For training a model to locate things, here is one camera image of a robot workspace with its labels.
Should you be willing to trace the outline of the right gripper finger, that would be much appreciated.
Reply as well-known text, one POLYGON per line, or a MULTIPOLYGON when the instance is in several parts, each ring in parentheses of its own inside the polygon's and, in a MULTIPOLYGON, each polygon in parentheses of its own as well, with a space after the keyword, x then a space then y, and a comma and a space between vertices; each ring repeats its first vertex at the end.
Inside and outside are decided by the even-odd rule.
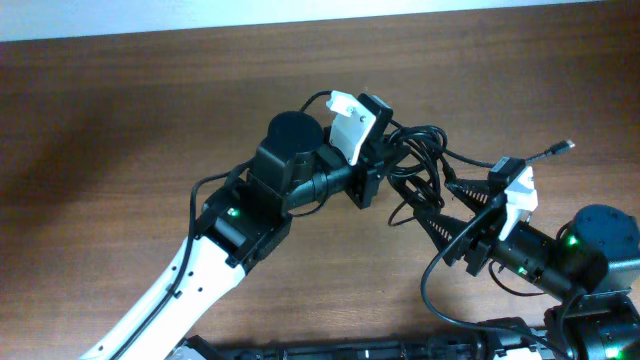
POLYGON ((445 180, 445 187, 475 215, 500 206, 500 197, 488 180, 450 178, 445 180))
POLYGON ((438 251, 444 250, 468 226, 463 220, 437 213, 433 209, 415 208, 413 215, 438 251))

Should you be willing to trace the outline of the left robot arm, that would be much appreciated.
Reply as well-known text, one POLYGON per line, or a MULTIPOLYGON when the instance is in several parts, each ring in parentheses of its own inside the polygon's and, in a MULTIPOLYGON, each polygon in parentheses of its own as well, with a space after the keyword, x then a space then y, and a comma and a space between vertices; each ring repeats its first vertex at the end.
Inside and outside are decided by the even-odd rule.
POLYGON ((269 123, 250 160, 189 215, 188 235, 159 278, 86 359, 164 359, 193 325, 289 234, 297 208, 346 193, 368 207, 384 175, 393 113, 366 109, 322 127, 302 111, 269 123))

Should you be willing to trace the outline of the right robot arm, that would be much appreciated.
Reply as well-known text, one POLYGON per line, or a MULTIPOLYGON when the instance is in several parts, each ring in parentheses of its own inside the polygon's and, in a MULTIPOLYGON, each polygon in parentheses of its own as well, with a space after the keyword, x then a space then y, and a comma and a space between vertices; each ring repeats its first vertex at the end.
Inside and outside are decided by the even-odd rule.
POLYGON ((454 319, 427 301, 434 315, 467 330, 526 339, 558 359, 638 358, 639 312, 629 298, 639 277, 639 226, 633 216, 589 205, 550 237, 526 220, 538 203, 528 173, 509 183, 456 179, 446 186, 474 216, 464 222, 425 202, 414 206, 415 218, 438 250, 421 281, 428 281, 439 262, 463 260, 471 275, 497 263, 559 303, 544 314, 545 335, 513 319, 454 319))

